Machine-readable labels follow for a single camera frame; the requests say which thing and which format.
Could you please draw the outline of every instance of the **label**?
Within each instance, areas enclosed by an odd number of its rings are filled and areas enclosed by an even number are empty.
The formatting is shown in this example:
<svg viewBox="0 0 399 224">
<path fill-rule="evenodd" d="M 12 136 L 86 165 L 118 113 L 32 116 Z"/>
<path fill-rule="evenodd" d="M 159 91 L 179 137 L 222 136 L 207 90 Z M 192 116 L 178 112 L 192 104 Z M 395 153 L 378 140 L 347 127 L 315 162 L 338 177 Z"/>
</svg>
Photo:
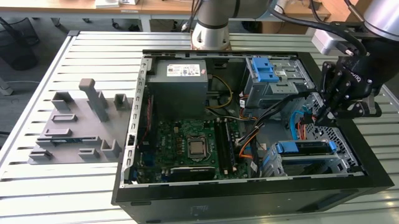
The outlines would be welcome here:
<svg viewBox="0 0 399 224">
<path fill-rule="evenodd" d="M 245 100 L 239 100 L 239 107 L 246 108 L 246 101 Z"/>
<path fill-rule="evenodd" d="M 285 71 L 275 71 L 277 76 L 287 76 Z"/>
<path fill-rule="evenodd" d="M 67 142 L 67 140 L 52 140 L 51 142 Z"/>
<path fill-rule="evenodd" d="M 254 161 L 251 162 L 251 168 L 255 172 L 258 171 L 258 165 L 254 163 Z"/>
<path fill-rule="evenodd" d="M 266 143 L 262 143 L 261 147 L 262 147 L 263 150 L 267 150 Z"/>
<path fill-rule="evenodd" d="M 167 76 L 171 77 L 200 76 L 200 65 L 199 64 L 170 64 Z"/>
<path fill-rule="evenodd" d="M 120 12 L 122 13 L 139 13 L 138 10 L 120 10 Z"/>
</svg>

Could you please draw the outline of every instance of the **metal table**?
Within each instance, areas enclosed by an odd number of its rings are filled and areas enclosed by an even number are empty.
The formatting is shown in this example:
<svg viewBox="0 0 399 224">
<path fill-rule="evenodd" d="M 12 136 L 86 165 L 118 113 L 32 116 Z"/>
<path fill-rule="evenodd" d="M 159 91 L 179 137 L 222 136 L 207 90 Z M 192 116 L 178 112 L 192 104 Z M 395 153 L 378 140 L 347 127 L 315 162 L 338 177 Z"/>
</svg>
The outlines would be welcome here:
<svg viewBox="0 0 399 224">
<path fill-rule="evenodd" d="M 334 57 L 318 53 L 303 35 L 233 34 L 235 50 L 311 52 L 319 66 Z M 130 216 L 111 205 L 116 163 L 27 164 L 44 128 L 55 91 L 79 91 L 82 78 L 96 80 L 104 96 L 134 97 L 143 49 L 190 49 L 190 36 L 179 33 L 80 32 L 68 36 L 34 97 L 0 150 L 0 223 L 131 224 Z M 381 118 L 357 119 L 361 132 L 397 186 L 362 196 L 325 213 L 251 217 L 231 223 L 398 223 L 399 222 L 399 114 L 398 100 L 385 88 L 377 97 Z"/>
</svg>

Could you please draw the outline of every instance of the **wooden desk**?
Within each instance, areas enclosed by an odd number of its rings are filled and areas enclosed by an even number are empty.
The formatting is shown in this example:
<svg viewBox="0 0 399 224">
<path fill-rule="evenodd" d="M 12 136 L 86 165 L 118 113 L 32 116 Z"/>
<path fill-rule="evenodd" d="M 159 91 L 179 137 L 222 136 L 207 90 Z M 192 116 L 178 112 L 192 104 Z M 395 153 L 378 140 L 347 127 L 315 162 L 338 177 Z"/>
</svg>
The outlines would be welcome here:
<svg viewBox="0 0 399 224">
<path fill-rule="evenodd" d="M 314 19 L 313 11 L 299 1 L 286 6 L 289 16 Z M 326 18 L 330 12 L 325 7 L 318 11 Z M 95 0 L 0 0 L 0 16 L 4 17 L 72 17 L 72 18 L 124 18 L 140 19 L 143 31 L 151 32 L 151 19 L 188 19 L 191 3 L 179 0 L 140 0 L 138 5 L 122 4 L 119 8 L 95 8 Z M 241 18 L 237 21 L 255 21 Z M 279 21 L 269 16 L 257 21 Z"/>
<path fill-rule="evenodd" d="M 0 11 L 51 13 L 122 13 L 122 10 L 140 11 L 138 5 L 120 4 L 119 8 L 95 8 L 95 0 L 0 0 Z"/>
<path fill-rule="evenodd" d="M 191 14 L 191 3 L 179 0 L 144 0 L 142 13 L 144 14 Z M 299 1 L 289 3 L 285 12 L 289 16 L 294 17 L 313 17 L 313 11 L 309 8 L 310 1 L 306 0 L 305 4 Z M 330 17 L 329 10 L 322 6 L 318 10 L 321 17 Z"/>
</svg>

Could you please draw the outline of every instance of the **connector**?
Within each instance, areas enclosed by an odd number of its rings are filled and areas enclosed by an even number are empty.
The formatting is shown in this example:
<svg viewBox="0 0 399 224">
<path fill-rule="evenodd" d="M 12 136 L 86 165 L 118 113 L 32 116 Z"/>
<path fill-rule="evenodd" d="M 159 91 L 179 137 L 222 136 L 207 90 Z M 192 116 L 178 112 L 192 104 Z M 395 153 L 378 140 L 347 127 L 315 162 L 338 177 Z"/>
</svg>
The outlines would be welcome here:
<svg viewBox="0 0 399 224">
<path fill-rule="evenodd" d="M 187 29 L 187 26 L 188 26 L 188 22 L 186 22 L 182 26 L 182 32 Z"/>
</svg>

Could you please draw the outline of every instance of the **wire bundle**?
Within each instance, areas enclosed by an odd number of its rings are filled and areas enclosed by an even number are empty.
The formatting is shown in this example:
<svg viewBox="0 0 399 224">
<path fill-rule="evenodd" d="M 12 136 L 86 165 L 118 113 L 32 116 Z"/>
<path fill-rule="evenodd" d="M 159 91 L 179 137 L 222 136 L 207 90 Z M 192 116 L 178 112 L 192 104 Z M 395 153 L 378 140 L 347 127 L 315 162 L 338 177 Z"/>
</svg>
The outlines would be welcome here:
<svg viewBox="0 0 399 224">
<path fill-rule="evenodd" d="M 314 91 L 306 91 L 306 92 L 301 92 L 299 94 L 290 95 L 265 110 L 263 114 L 259 116 L 259 118 L 254 122 L 251 131 L 249 132 L 247 135 L 245 135 L 238 140 L 238 143 L 242 143 L 246 141 L 246 143 L 242 147 L 242 150 L 239 152 L 239 157 L 253 158 L 250 155 L 245 155 L 243 152 L 245 152 L 245 149 L 246 149 L 249 143 L 254 140 L 255 136 L 258 135 L 259 129 L 263 127 L 265 122 L 271 118 L 271 116 L 274 116 L 275 114 L 278 114 L 282 111 L 282 109 L 285 108 L 285 106 L 289 104 L 290 101 L 293 101 L 297 98 L 307 97 L 313 92 Z"/>
<path fill-rule="evenodd" d="M 314 15 L 317 15 L 315 9 L 314 9 L 314 2 L 313 2 L 313 0 L 311 0 L 311 7 L 313 7 Z M 330 32 L 330 33 L 341 36 L 345 40 L 347 40 L 355 46 L 355 48 L 358 49 L 358 52 L 359 52 L 361 56 L 366 56 L 367 55 L 367 50 L 366 50 L 366 47 L 362 44 L 362 42 L 350 33 L 347 33 L 342 28 L 339 28 L 338 26 L 331 25 L 331 24 L 325 23 L 325 22 L 322 23 L 322 22 L 314 22 L 314 21 L 307 21 L 307 20 L 301 20 L 301 19 L 293 18 L 293 17 L 290 17 L 290 16 L 279 13 L 274 9 L 274 7 L 271 7 L 271 6 L 270 6 L 269 10 L 270 10 L 270 13 L 278 19 L 281 19 L 281 20 L 283 20 L 286 22 L 298 24 L 301 26 L 306 26 L 306 27 L 311 27 L 311 28 L 315 28 L 315 29 L 325 30 L 325 31 L 327 31 L 327 32 Z"/>
</svg>

